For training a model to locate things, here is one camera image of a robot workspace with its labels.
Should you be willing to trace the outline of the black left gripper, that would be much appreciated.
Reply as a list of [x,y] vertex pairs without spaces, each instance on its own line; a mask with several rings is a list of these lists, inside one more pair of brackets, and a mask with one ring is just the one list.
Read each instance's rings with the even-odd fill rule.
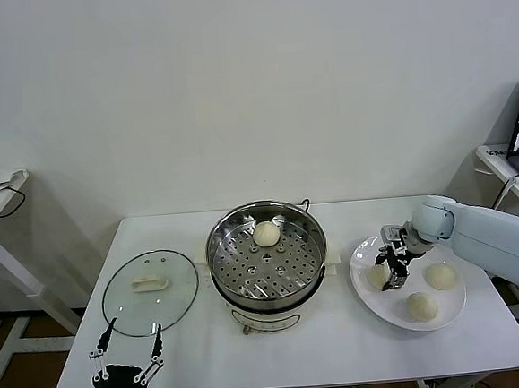
[[97,347],[89,353],[93,364],[92,383],[94,388],[145,388],[154,376],[164,367],[162,357],[162,326],[157,325],[150,362],[144,369],[137,366],[107,365],[105,356],[117,321],[113,318],[108,328],[100,335]]

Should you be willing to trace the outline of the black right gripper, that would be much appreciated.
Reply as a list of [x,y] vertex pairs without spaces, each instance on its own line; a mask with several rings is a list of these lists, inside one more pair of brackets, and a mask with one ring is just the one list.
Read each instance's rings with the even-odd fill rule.
[[408,249],[401,238],[389,239],[386,246],[379,248],[375,260],[375,265],[386,263],[389,269],[381,290],[400,289],[408,278],[407,264],[410,264],[414,259],[419,259],[419,257],[419,254],[415,254]]

